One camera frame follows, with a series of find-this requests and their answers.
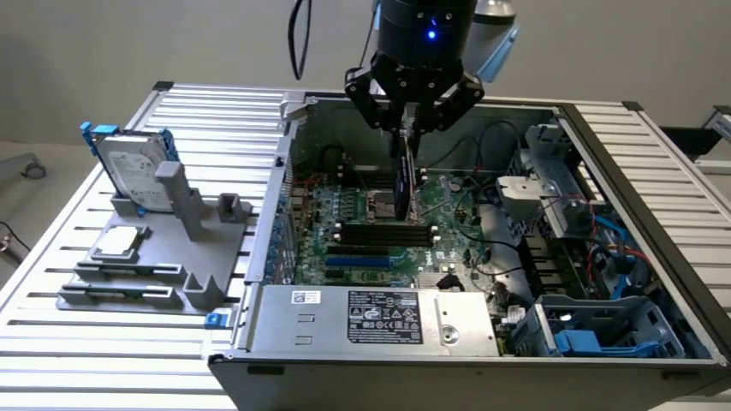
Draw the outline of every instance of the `white wall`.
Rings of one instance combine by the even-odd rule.
[[[523,26],[494,95],[637,99],[663,123],[731,104],[727,0],[517,0]],[[78,143],[124,123],[156,80],[341,88],[371,0],[314,0],[306,78],[294,0],[0,0],[0,140]]]

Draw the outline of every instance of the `power supply label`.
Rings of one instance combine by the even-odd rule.
[[[351,343],[425,343],[418,293],[349,291],[347,318]]]

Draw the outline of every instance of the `green circuit board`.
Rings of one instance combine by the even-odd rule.
[[[431,176],[415,192],[413,213],[405,222],[394,219],[394,195],[389,190],[343,188],[337,182],[325,179],[310,187],[295,188],[293,205],[298,225],[295,283],[429,288],[430,284],[426,283],[434,283],[451,271],[461,277],[469,290],[477,291],[490,286],[491,280],[475,277],[473,267],[466,264],[466,255],[470,260],[478,259],[485,247],[458,231],[461,224],[469,235],[482,238],[479,221],[473,220],[473,196],[465,196],[459,177]],[[465,215],[462,223],[455,214]],[[345,276],[334,279],[326,276],[330,269],[326,259],[329,247],[338,245],[338,222],[434,225],[442,239],[433,247],[390,247],[390,268],[341,269]]]

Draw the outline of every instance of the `motherboard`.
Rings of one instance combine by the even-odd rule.
[[[393,191],[370,188],[367,179],[359,187],[349,187],[322,175],[297,185],[291,195],[298,226],[295,283],[490,289],[493,280],[479,272],[489,249],[461,234],[483,238],[479,204],[465,186],[477,181],[442,174],[421,182],[406,221],[394,219]],[[451,283],[438,287],[446,277]]]

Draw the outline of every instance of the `blue pcie slot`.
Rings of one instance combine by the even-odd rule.
[[[351,259],[347,257],[333,257],[325,260],[329,267],[369,267],[369,268],[390,268],[391,260],[383,259]]]

